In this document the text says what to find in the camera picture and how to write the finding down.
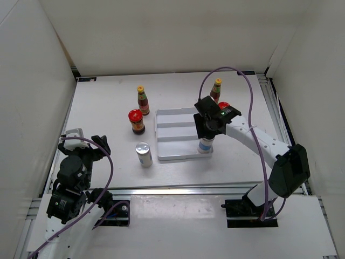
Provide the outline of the right tall sauce bottle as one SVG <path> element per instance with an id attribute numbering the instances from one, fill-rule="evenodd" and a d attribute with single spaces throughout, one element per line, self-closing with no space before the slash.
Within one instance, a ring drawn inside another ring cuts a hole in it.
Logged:
<path id="1" fill-rule="evenodd" d="M 221 85 L 222 85 L 222 79 L 216 78 L 213 84 L 213 87 L 210 91 L 210 97 L 215 101 L 216 104 L 219 103 Z"/>

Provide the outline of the white silver-cap shaker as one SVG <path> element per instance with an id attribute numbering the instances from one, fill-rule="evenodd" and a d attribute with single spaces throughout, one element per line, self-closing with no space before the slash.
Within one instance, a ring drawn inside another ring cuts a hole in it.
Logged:
<path id="1" fill-rule="evenodd" d="M 213 141 L 214 141 L 214 138 L 212 139 L 201 138 L 199 140 L 199 144 L 197 147 L 198 152 L 202 154 L 211 153 Z"/>
<path id="2" fill-rule="evenodd" d="M 135 151 L 143 167 L 150 167 L 153 164 L 152 154 L 148 143 L 139 142 L 135 147 Z"/>

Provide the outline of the right black corner label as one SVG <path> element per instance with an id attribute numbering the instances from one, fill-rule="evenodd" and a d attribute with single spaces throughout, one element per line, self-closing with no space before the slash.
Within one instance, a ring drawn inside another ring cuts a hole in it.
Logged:
<path id="1" fill-rule="evenodd" d="M 256 75 L 256 73 L 254 71 L 240 71 L 240 72 L 237 72 L 237 75 L 239 75 L 239 76 L 241 76 L 242 74 L 244 74 L 246 76 Z"/>

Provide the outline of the red-lid sauce jar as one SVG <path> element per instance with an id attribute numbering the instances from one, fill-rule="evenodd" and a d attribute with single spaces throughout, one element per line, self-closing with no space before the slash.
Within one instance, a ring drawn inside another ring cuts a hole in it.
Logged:
<path id="1" fill-rule="evenodd" d="M 227 103 L 227 102 L 222 101 L 222 102 L 219 102 L 219 103 L 218 103 L 218 106 L 219 106 L 219 108 L 222 110 L 222 109 L 224 109 L 224 108 L 230 106 L 230 104 Z"/>
<path id="2" fill-rule="evenodd" d="M 145 132 L 145 125 L 143 123 L 143 114 L 141 110 L 135 109 L 128 113 L 128 119 L 132 126 L 134 134 L 140 135 Z"/>

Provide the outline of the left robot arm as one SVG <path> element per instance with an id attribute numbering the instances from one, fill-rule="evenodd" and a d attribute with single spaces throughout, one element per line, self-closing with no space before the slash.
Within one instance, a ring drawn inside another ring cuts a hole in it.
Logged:
<path id="1" fill-rule="evenodd" d="M 71 131 L 62 135 L 58 150 L 65 155 L 47 205 L 45 241 L 30 258 L 79 258 L 91 232 L 113 210 L 108 187 L 114 164 L 107 137 L 84 138 Z M 103 188 L 90 191 L 93 164 L 107 158 L 110 174 Z"/>

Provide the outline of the left tall sauce bottle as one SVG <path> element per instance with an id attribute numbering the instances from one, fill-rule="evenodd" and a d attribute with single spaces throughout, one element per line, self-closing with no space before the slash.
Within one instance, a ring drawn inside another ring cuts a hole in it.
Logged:
<path id="1" fill-rule="evenodd" d="M 144 91 L 144 87 L 141 85 L 137 87 L 137 102 L 139 110 L 142 112 L 142 114 L 148 115 L 150 113 L 149 102 Z"/>

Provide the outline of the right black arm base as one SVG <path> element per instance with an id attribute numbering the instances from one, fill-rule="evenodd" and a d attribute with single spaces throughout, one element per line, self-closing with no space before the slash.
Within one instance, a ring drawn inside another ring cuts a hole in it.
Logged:
<path id="1" fill-rule="evenodd" d="M 249 189 L 241 199 L 228 199 L 222 205 L 225 209 L 228 228 L 275 228 L 278 227 L 273 205 L 268 209 L 264 220 L 261 217 L 265 211 L 265 202 L 256 206 L 250 200 L 249 193 L 256 187 Z"/>

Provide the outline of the black corner label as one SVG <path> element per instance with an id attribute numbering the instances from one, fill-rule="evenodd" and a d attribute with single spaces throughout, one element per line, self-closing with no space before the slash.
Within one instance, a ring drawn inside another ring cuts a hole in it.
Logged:
<path id="1" fill-rule="evenodd" d="M 96 81 L 97 77 L 82 77 L 78 79 L 78 82 L 93 82 Z"/>
<path id="2" fill-rule="evenodd" d="M 254 71 L 240 71 L 240 72 L 237 72 L 237 75 L 239 75 L 239 76 L 241 76 L 242 74 L 244 74 L 246 76 L 256 75 L 256 73 Z"/>

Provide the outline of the left black corner label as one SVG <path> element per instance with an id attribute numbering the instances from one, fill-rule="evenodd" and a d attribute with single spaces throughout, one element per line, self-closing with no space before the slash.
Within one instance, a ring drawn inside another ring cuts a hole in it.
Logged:
<path id="1" fill-rule="evenodd" d="M 78 82 L 93 82 L 96 81 L 97 77 L 82 77 L 78 79 Z"/>

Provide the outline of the tall sauce bottle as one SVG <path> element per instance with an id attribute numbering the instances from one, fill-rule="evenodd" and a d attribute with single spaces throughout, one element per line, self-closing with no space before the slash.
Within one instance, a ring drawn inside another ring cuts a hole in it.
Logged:
<path id="1" fill-rule="evenodd" d="M 216 78 L 213 84 L 213 87 L 210 91 L 210 97 L 215 101 L 216 104 L 219 103 L 221 85 L 222 85 L 222 79 Z"/>
<path id="2" fill-rule="evenodd" d="M 141 85 L 137 87 L 137 102 L 139 110 L 142 112 L 142 114 L 148 115 L 150 113 L 149 102 L 144 91 L 144 87 Z"/>

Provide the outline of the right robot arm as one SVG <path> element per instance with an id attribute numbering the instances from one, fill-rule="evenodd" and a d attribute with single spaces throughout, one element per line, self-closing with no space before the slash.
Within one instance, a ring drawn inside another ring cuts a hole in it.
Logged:
<path id="1" fill-rule="evenodd" d="M 258 154 L 263 165 L 272 170 L 265 181 L 243 196 L 245 214 L 253 216 L 270 201 L 278 197 L 288 198 L 309 179 L 307 151 L 302 145 L 290 146 L 274 139 L 250 126 L 239 110 L 232 106 L 220 108 L 209 96 L 199 100 L 195 108 L 198 138 L 211 140 L 216 135 L 227 135 Z"/>

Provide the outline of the white divided organizer tray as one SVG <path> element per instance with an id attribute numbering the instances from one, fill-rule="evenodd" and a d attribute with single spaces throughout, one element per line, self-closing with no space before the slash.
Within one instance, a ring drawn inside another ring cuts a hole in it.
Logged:
<path id="1" fill-rule="evenodd" d="M 200 140 L 197 135 L 195 108 L 161 109 L 156 111 L 155 132 L 157 158 L 161 161 L 198 159 L 212 156 L 198 150 Z"/>

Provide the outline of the aluminium frame rail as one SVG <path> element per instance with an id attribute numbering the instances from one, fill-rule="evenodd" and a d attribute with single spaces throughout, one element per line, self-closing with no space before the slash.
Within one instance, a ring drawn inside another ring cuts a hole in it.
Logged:
<path id="1" fill-rule="evenodd" d="M 151 186 L 109 188 L 108 191 L 115 196 L 130 195 L 235 195 L 242 196 L 259 182 L 205 184 L 205 185 L 179 185 L 179 186 Z"/>

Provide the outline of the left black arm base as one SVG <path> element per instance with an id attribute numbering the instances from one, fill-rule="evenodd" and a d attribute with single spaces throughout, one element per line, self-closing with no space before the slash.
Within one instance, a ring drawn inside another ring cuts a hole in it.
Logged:
<path id="1" fill-rule="evenodd" d="M 113 200 L 94 226 L 129 227 L 130 225 L 130 195 L 113 195 Z"/>

